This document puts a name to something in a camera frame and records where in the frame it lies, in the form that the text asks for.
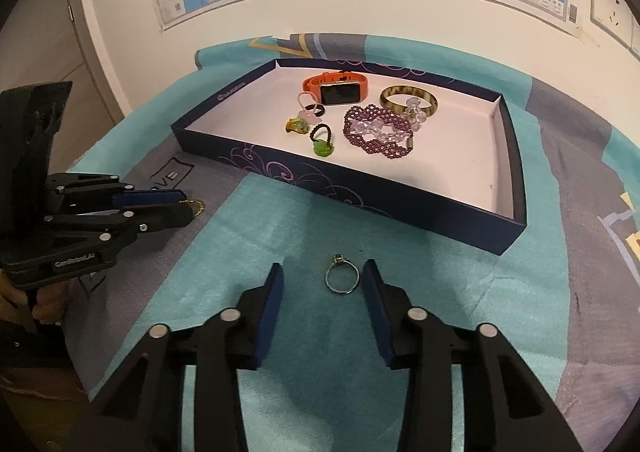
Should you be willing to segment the left hand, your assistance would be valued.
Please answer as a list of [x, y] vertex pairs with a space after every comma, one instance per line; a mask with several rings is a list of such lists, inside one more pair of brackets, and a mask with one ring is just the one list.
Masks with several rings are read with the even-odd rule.
[[[32, 317], [43, 324], [61, 323], [70, 300], [70, 281], [41, 287], [36, 297]], [[1, 298], [16, 311], [28, 307], [26, 293], [16, 289], [4, 272], [1, 272]]]

